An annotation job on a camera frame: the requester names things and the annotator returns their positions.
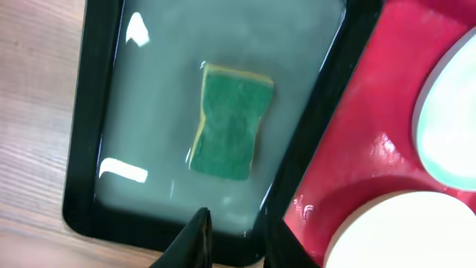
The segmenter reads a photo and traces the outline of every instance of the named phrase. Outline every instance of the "green sponge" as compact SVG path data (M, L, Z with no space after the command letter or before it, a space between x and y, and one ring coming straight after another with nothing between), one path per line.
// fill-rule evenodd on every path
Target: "green sponge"
M200 125L190 169L226 179L247 179L260 119L273 94L274 84L268 77L205 64Z

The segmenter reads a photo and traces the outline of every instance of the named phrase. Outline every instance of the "red tray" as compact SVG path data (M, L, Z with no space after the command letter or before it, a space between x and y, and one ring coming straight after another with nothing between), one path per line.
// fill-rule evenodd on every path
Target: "red tray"
M450 194L476 211L476 193L425 172L411 140L414 104L438 60L476 25L476 0L389 0L286 214L322 264L345 218L400 190Z

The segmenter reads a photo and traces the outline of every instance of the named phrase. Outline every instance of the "soapy water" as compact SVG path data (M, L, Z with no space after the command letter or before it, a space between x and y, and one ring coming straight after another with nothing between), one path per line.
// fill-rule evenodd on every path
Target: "soapy water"
M206 206L215 229L246 234L343 14L340 0L126 1L100 148L99 169L106 163L108 172L96 183L98 202L180 223ZM263 74L275 84L251 175L242 182L193 172L185 161L199 125L204 61Z

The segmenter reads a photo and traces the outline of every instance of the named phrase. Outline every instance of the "tray rim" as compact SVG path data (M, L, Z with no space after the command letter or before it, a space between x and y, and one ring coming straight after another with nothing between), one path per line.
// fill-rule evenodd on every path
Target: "tray rim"
M88 237L163 252L182 224L115 211L94 199L97 159L124 0L86 1L62 215ZM265 253L265 215L282 220L382 11L382 0L348 0L272 187L247 237L213 234L213 262L243 267Z

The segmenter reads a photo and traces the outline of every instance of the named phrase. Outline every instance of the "wooden surface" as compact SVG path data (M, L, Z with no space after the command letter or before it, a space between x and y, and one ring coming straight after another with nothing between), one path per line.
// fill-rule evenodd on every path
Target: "wooden surface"
M0 267L148 267L159 256L62 220L83 11L84 0L0 0Z

